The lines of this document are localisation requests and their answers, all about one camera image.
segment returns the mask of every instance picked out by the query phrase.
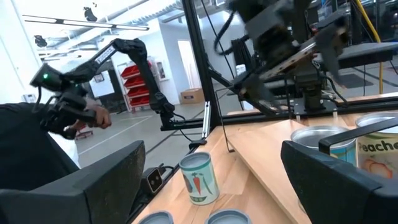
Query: can lid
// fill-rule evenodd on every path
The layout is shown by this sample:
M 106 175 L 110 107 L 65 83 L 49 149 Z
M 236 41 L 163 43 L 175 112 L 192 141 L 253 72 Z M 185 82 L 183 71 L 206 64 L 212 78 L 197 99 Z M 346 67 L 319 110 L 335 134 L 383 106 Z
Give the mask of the can lid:
M 294 131 L 290 138 L 293 142 L 297 142 L 313 149 L 318 149 L 319 140 L 345 131 L 348 131 L 348 129 L 334 125 L 311 126 Z M 332 145 L 331 149 L 345 147 L 354 142 L 355 139 L 339 142 Z
M 225 209 L 210 215 L 205 224 L 252 224 L 250 218 L 236 209 Z
M 173 217 L 169 212 L 159 211 L 147 215 L 139 224 L 174 224 Z
M 196 152 L 185 156 L 180 161 L 180 168 L 187 171 L 195 171 L 210 163 L 210 154 L 207 152 Z
M 363 127 L 366 125 L 374 124 L 380 121 L 385 121 L 387 119 L 398 118 L 398 113 L 396 112 L 382 112 L 382 113 L 371 113 L 358 118 L 355 124 L 358 127 Z M 398 127 L 393 127 L 385 130 L 378 131 L 379 133 L 385 134 L 398 134 Z

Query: red shelving unit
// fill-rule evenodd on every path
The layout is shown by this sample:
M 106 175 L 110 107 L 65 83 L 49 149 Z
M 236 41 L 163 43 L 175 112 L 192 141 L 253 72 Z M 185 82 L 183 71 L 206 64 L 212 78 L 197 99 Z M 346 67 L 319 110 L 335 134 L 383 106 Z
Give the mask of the red shelving unit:
M 127 89 L 126 98 L 131 109 L 135 111 L 135 108 L 149 106 L 149 90 L 145 86 L 137 65 L 125 68 L 121 78 L 125 80 L 123 85 Z

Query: can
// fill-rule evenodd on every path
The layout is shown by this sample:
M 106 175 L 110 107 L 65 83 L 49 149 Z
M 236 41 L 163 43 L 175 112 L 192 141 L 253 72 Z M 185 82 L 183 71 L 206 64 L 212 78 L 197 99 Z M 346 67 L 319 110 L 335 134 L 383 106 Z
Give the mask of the can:
M 159 211 L 147 215 L 139 224 L 174 224 L 174 221 L 169 212 Z
M 363 127 L 398 117 L 396 112 L 371 113 L 355 121 Z M 358 166 L 388 179 L 398 179 L 398 127 L 357 138 Z
M 290 138 L 293 142 L 318 150 L 319 140 L 348 130 L 334 125 L 311 126 L 294 131 Z M 330 155 L 356 166 L 355 139 L 332 145 Z
M 237 209 L 219 210 L 210 215 L 205 224 L 252 224 L 248 215 Z
M 185 156 L 180 161 L 180 168 L 193 204 L 207 205 L 218 198 L 220 191 L 209 153 L 196 152 Z

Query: ceiling light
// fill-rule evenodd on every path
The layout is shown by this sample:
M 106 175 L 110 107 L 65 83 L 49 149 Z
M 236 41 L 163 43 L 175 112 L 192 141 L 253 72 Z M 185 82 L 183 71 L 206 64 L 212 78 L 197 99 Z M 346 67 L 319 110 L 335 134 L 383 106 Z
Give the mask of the ceiling light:
M 52 60 L 64 60 L 64 59 L 76 59 L 76 58 L 81 58 L 81 55 L 71 55 L 71 56 L 65 56 L 65 57 L 47 57 L 43 60 L 52 61 Z
M 112 27 L 112 24 L 103 24 L 103 23 L 98 23 L 98 22 L 64 20 L 63 23 L 66 25 L 74 25 L 74 26 L 90 26 L 90 27 L 104 27 L 104 28 Z
M 125 25 L 117 25 L 117 24 L 109 24 L 102 22 L 86 22 L 86 21 L 74 21 L 69 19 L 57 19 L 57 18 L 48 18 L 48 17 L 39 17 L 39 16 L 22 16 L 26 22 L 42 22 L 48 24 L 59 24 L 59 25 L 71 25 L 71 26 L 83 26 L 83 27 L 92 27 L 92 28 L 117 28 L 117 29 L 126 29 L 126 30 L 149 30 L 149 27 L 146 26 L 125 26 Z
M 55 23 L 57 20 L 52 18 L 43 18 L 36 16 L 23 16 L 24 20 L 27 22 L 46 22 L 46 23 Z
M 117 29 L 148 30 L 148 27 L 116 25 Z

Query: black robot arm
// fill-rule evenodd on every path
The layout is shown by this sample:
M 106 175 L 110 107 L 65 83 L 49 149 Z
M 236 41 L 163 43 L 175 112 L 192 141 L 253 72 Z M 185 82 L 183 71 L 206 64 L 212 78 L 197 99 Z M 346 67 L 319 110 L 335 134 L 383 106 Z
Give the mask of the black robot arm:
M 141 77 L 144 79 L 145 85 L 149 89 L 150 108 L 157 114 L 160 114 L 163 126 L 172 125 L 172 121 L 170 119 L 174 116 L 175 107 L 169 103 L 165 95 L 159 90 L 147 61 L 148 54 L 145 43 L 140 39 L 112 40 L 112 42 L 94 55 L 94 57 L 89 61 L 65 74 L 65 78 L 70 78 L 75 82 L 90 81 L 100 66 L 116 52 L 128 55 L 129 58 L 138 66 Z
M 96 75 L 98 69 L 116 52 L 127 54 L 138 66 L 141 77 L 149 89 L 150 108 L 160 114 L 163 126 L 176 124 L 175 121 L 171 120 L 174 116 L 175 107 L 167 101 L 156 84 L 147 62 L 147 50 L 143 41 L 139 39 L 114 39 L 87 62 L 67 73 L 61 73 L 46 63 L 41 66 L 30 82 L 32 86 L 39 89 L 37 104 L 41 97 L 41 87 L 56 93 L 43 109 L 47 110 L 46 116 L 41 122 L 43 129 L 61 134 L 66 139 L 73 139 L 76 130 L 65 130 L 65 127 L 77 119 L 88 123 L 95 120 L 95 112 L 85 110 L 86 102 L 83 97 L 87 92 L 79 84 L 90 81 Z M 49 105 L 49 102 L 54 98 L 55 104 Z

